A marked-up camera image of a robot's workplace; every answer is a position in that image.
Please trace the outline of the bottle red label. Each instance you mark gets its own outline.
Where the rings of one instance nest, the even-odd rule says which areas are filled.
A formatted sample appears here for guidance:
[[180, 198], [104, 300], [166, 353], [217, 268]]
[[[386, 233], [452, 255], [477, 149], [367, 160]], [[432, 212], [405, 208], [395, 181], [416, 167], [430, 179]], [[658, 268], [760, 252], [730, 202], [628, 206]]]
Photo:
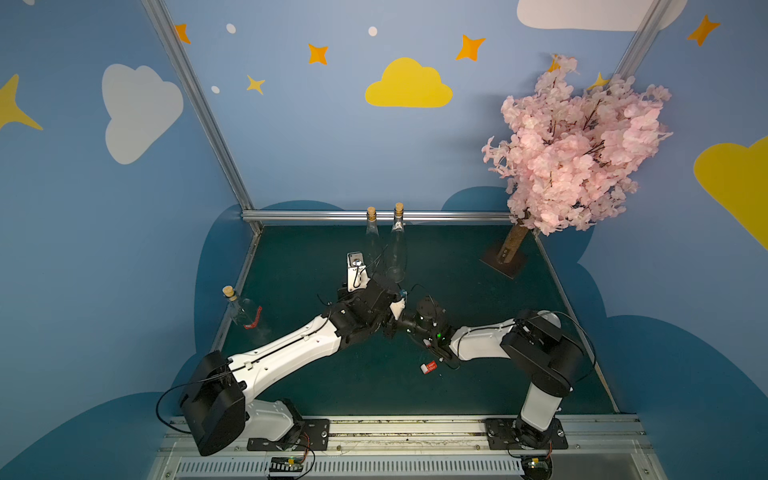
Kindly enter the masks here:
[[437, 368], [438, 368], [438, 364], [435, 361], [431, 361], [429, 363], [423, 363], [420, 365], [420, 371], [423, 374], [429, 374], [435, 371]]

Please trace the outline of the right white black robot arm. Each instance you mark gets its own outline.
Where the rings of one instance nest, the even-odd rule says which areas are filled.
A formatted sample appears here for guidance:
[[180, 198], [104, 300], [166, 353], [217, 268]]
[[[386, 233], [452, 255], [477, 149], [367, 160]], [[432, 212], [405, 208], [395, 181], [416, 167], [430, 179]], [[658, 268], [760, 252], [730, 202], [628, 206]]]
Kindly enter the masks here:
[[457, 369], [477, 359], [504, 359], [526, 373], [530, 384], [515, 430], [541, 442], [556, 430], [561, 403], [581, 380], [580, 368], [592, 361], [589, 348], [562, 326], [563, 312], [523, 310], [511, 319], [483, 326], [452, 326], [445, 309], [431, 296], [414, 310], [398, 302], [386, 327], [389, 336], [407, 332], [439, 362]]

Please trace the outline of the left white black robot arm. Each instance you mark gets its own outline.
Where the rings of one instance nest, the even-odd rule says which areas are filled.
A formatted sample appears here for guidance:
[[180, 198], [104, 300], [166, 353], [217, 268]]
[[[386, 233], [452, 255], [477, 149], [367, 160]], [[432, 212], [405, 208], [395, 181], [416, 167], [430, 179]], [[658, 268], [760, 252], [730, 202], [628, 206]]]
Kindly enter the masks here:
[[368, 339], [398, 319], [404, 307], [397, 283], [376, 274], [278, 340], [230, 357], [212, 351], [177, 387], [188, 425], [184, 432], [202, 456], [222, 451], [241, 435], [293, 447], [300, 442], [303, 417], [288, 400], [267, 402], [258, 396], [304, 366]]

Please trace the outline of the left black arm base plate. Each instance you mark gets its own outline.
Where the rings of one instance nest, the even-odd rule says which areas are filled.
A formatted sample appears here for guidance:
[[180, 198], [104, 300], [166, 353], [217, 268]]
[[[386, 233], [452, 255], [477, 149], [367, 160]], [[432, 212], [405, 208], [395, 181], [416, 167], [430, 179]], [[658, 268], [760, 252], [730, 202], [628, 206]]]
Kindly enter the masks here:
[[299, 420], [288, 432], [276, 441], [265, 438], [249, 438], [248, 451], [294, 451], [307, 449], [325, 451], [328, 448], [330, 420], [304, 419]]

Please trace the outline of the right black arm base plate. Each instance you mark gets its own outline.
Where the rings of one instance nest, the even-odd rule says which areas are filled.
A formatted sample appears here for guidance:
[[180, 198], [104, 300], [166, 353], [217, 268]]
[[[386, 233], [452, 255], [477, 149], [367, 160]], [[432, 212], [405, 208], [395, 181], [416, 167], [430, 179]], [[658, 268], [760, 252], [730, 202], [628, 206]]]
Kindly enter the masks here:
[[562, 423], [553, 418], [539, 431], [521, 418], [487, 418], [483, 421], [491, 450], [566, 450], [568, 441]]

